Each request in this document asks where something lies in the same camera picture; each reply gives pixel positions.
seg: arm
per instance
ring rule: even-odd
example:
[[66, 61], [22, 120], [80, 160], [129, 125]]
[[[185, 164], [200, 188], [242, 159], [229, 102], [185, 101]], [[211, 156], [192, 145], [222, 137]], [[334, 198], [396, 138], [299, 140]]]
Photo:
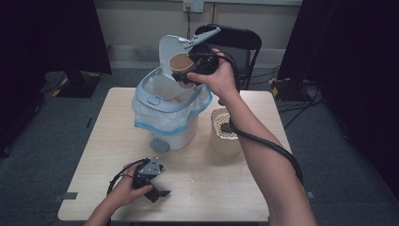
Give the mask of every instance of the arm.
[[122, 178], [111, 193], [109, 193], [109, 195], [95, 208], [86, 222], [86, 226], [106, 225], [117, 209], [123, 205], [129, 204], [135, 198], [146, 194], [152, 189], [152, 186], [143, 186], [140, 189], [132, 188], [133, 175], [139, 165], [139, 163], [135, 164], [123, 173]]
[[[235, 127], [276, 144], [276, 137], [255, 117], [235, 89], [231, 65], [219, 60], [212, 75], [190, 73], [189, 79], [206, 84], [230, 113]], [[291, 163], [269, 147], [239, 137], [248, 167], [263, 193], [272, 225], [316, 225], [305, 191]]]

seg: hand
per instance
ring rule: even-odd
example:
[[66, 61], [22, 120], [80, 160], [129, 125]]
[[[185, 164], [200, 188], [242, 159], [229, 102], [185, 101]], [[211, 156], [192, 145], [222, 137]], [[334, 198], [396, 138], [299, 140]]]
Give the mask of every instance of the hand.
[[114, 189], [105, 198], [106, 201], [112, 203], [113, 206], [119, 208], [123, 205], [127, 205], [132, 202], [135, 198], [146, 194], [152, 190], [152, 186], [143, 186], [139, 189], [133, 189], [132, 184], [134, 181], [134, 175], [136, 168], [142, 163], [134, 164], [132, 167], [127, 169], [121, 176], [120, 181], [114, 187]]
[[[219, 56], [224, 56], [223, 53], [220, 53], [217, 49], [213, 49], [213, 51]], [[187, 77], [192, 81], [207, 85], [222, 101], [231, 97], [234, 93], [238, 94], [235, 87], [232, 67], [229, 62], [222, 58], [219, 59], [219, 67], [213, 74], [203, 75], [199, 73], [188, 73]]]

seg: wooden table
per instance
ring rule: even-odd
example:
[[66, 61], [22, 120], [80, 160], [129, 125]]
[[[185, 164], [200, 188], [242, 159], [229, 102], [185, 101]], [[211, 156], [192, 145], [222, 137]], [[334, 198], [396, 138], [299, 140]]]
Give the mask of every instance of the wooden table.
[[[119, 209], [117, 221], [267, 221], [263, 195], [240, 153], [225, 158], [213, 152], [211, 113], [220, 108], [218, 98], [199, 114], [199, 129], [179, 151], [159, 153], [150, 147], [150, 132], [135, 128], [131, 108], [133, 88], [109, 90], [88, 144], [73, 175], [68, 192], [75, 200], [64, 200], [61, 220], [87, 220], [103, 200], [109, 181], [130, 162], [159, 157], [165, 170], [152, 180], [159, 190], [171, 194], [152, 203], [145, 197]], [[243, 99], [269, 130], [290, 151], [279, 113], [270, 92], [241, 91]]]

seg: black chair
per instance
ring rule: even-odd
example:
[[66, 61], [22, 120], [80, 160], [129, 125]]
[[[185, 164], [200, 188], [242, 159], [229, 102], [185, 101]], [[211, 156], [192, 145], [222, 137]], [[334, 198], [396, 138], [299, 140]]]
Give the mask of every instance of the black chair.
[[240, 80], [242, 80], [242, 84], [245, 84], [245, 89], [248, 89], [256, 57], [262, 46], [262, 40], [253, 31], [219, 24], [203, 25], [196, 30], [195, 34], [199, 35], [215, 30], [217, 27], [221, 31], [205, 42], [213, 48], [227, 53], [226, 57], [232, 57]]

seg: gray floor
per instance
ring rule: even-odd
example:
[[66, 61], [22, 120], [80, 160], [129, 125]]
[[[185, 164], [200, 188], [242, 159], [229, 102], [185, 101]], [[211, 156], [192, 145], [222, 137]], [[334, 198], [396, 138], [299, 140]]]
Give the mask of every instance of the gray floor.
[[[11, 145], [10, 157], [0, 159], [0, 225], [82, 225], [60, 221], [60, 202], [54, 202], [54, 197], [67, 191], [109, 89], [134, 87], [151, 69], [113, 69], [112, 75], [101, 79], [91, 99], [46, 94], [39, 113]], [[255, 77], [250, 89], [270, 90], [265, 81], [274, 75], [271, 72], [273, 69], [256, 69], [253, 75], [269, 74]], [[49, 84], [43, 90], [61, 76], [47, 74]], [[313, 95], [314, 87], [309, 92]], [[303, 105], [276, 103], [280, 110]], [[280, 113], [283, 124], [297, 112]], [[319, 225], [399, 225], [397, 201], [369, 162], [344, 138], [325, 104], [304, 111], [286, 134], [302, 167], [305, 188], [314, 196], [310, 203]]]

